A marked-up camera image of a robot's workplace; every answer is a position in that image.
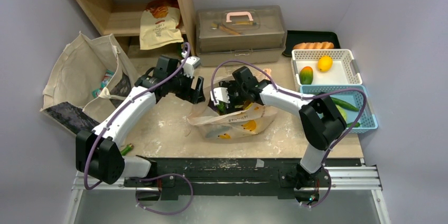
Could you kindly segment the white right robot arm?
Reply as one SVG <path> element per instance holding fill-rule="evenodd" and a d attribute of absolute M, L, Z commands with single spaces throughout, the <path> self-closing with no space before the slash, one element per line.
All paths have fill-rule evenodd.
<path fill-rule="evenodd" d="M 271 77 L 259 81 L 247 66 L 235 70 L 232 76 L 235 82 L 232 89 L 237 97 L 278 108 L 300 119 L 308 145 L 296 177 L 300 184 L 310 185 L 317 179 L 330 144 L 347 127 L 331 97 L 291 91 L 275 85 Z"/>

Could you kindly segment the napa cabbage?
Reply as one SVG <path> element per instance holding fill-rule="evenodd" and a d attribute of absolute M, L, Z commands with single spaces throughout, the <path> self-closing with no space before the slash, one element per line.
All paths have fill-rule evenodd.
<path fill-rule="evenodd" d="M 227 103 L 223 101 L 219 101 L 218 105 L 216 106 L 218 109 L 219 115 L 225 115 L 227 114 Z"/>

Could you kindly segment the beige canvas tote bag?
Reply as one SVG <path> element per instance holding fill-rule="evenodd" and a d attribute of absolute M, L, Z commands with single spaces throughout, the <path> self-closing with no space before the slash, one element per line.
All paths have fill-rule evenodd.
<path fill-rule="evenodd" d="M 94 98 L 107 69 L 115 74 Z M 40 111 L 73 134 L 90 131 L 124 101 L 138 77 L 114 35 L 90 39 L 80 33 L 55 63 Z"/>

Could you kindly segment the translucent banana print plastic bag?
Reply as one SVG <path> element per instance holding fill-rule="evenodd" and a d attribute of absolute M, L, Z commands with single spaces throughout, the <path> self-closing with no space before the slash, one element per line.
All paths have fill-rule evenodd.
<path fill-rule="evenodd" d="M 210 98 L 210 84 L 204 84 L 205 102 L 194 104 L 187 121 L 206 140 L 236 139 L 263 132 L 276 118 L 278 109 L 253 103 L 248 109 L 219 115 Z"/>

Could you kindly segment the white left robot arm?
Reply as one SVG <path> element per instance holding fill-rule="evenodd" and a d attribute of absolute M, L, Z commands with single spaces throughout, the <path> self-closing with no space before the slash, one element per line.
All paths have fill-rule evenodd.
<path fill-rule="evenodd" d="M 183 60 L 161 56 L 135 82 L 134 87 L 109 117 L 94 129 L 81 130 L 76 135 L 76 169 L 107 184 L 119 178 L 137 178 L 143 186 L 157 181 L 152 162 L 143 157 L 123 156 L 120 146 L 127 135 L 151 108 L 167 94 L 197 104 L 205 101 L 203 77 L 197 78 L 192 88 L 194 71 L 200 58 L 189 56 Z"/>

